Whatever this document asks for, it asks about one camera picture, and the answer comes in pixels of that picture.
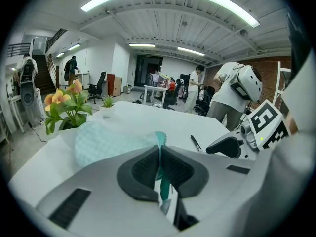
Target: cable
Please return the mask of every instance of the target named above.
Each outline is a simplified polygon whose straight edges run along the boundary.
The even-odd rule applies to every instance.
[[[39,140],[40,140],[41,142],[45,142],[45,144],[47,144],[47,141],[41,140],[40,136],[38,135],[38,133],[37,133],[33,128],[32,128],[32,130],[36,133],[36,135],[39,137]]]
[[[45,144],[47,144],[47,141],[41,140],[40,136],[39,136],[38,133],[35,131],[35,129],[33,129],[33,127],[32,127],[32,125],[31,125],[30,122],[28,122],[28,125],[29,125],[30,129],[32,129],[32,130],[36,133],[36,135],[39,137],[39,140],[40,140],[41,142],[45,142]]]
[[[241,123],[239,124],[239,126],[237,127],[236,131],[240,128],[241,124],[243,123],[243,120],[244,120],[245,117],[247,116],[247,115],[246,115],[246,111],[247,111],[247,110],[250,110],[251,105],[252,105],[252,101],[250,101],[249,104],[248,104],[248,106],[246,107],[245,112],[244,112],[245,116],[243,117],[243,119],[242,119]]]

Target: white shirt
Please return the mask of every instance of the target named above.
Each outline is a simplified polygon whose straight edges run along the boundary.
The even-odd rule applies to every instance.
[[[233,68],[239,67],[238,65],[239,63],[237,62],[228,62],[217,72],[223,84],[217,94],[213,96],[212,100],[233,107],[235,110],[243,113],[246,107],[246,100],[238,96],[237,93],[231,89],[229,81],[226,80],[233,71]]]
[[[23,58],[21,64],[20,64],[20,67],[18,67],[18,69],[22,69],[26,63],[27,60],[32,60],[33,64],[34,64],[34,69],[36,71],[36,74],[38,73],[38,65],[36,64],[36,61],[32,58],[32,57],[25,57]]]
[[[196,73],[196,70],[192,71],[190,74],[190,80],[194,81],[195,83],[198,83],[198,74]],[[196,85],[189,83],[189,92],[198,92],[198,87]]]

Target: office chair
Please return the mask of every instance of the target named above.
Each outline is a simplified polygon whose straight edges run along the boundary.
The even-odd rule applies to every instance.
[[[101,76],[100,76],[100,79],[99,79],[97,85],[88,83],[89,89],[87,89],[87,90],[90,93],[90,97],[88,98],[88,100],[93,99],[94,104],[95,104],[95,98],[102,99],[101,96],[97,96],[97,95],[101,95],[101,93],[102,93],[102,84],[103,84],[103,81],[104,81],[106,74],[107,74],[106,71],[101,73]]]
[[[178,83],[176,89],[171,94],[168,94],[165,97],[164,103],[163,103],[164,109],[169,109],[169,110],[174,111],[174,109],[169,107],[169,105],[175,105],[177,103],[177,96],[178,96],[178,92],[179,92],[179,89],[181,86],[182,86],[182,84]]]

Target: backpack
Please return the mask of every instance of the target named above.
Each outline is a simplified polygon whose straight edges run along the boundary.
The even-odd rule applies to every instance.
[[[34,69],[35,67],[33,61],[31,59],[27,60],[22,69],[21,82],[32,80]]]
[[[65,65],[65,68],[64,68],[64,71],[66,71],[66,72],[68,72],[70,70],[70,61],[71,60],[66,62],[66,65]]]

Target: orange flower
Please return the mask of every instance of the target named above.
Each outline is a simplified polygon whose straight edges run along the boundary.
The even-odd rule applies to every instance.
[[[75,80],[75,85],[73,86],[73,84],[71,86],[69,86],[67,90],[70,90],[72,93],[76,94],[76,93],[80,93],[82,92],[82,84],[81,82],[79,82],[78,79]]]
[[[51,103],[59,104],[61,102],[65,102],[68,99],[71,99],[70,95],[63,95],[63,92],[61,90],[57,90],[55,94],[49,94],[45,97],[45,104],[47,104],[45,110],[50,110]]]

